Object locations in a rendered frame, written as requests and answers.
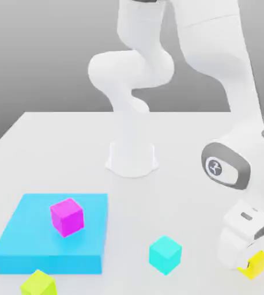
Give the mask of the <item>small yellow cube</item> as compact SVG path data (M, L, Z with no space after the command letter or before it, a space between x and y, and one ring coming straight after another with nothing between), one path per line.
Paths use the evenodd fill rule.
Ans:
M246 268L237 268L248 279L252 280L264 270L264 251L259 251L248 260Z

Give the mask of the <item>small magenta cube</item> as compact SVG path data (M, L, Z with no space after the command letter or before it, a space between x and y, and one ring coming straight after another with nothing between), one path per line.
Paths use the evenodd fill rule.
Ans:
M67 237L85 227L83 208L72 198L50 206L51 221L62 237Z

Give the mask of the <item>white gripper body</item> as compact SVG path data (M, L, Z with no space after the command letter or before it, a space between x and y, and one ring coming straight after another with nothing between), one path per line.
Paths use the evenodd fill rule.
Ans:
M248 261L259 251L264 251L264 237L247 241L228 228L224 228L218 241L217 257L228 269L246 269Z

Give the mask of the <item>small cyan cube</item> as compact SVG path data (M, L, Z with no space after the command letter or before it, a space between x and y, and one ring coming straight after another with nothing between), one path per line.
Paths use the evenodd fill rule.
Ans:
M168 275L181 262L182 246L168 236L161 236L149 247L149 263Z

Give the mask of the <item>small lime cube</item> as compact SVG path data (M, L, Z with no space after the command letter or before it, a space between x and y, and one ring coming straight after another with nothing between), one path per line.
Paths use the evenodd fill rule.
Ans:
M57 295L55 279L36 270L20 287L22 295Z

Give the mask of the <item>large blue box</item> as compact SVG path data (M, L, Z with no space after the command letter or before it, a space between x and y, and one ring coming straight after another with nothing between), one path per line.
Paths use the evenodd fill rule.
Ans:
M74 199L83 229L62 237L50 207ZM107 236L107 194L24 194L0 237L0 274L101 274Z

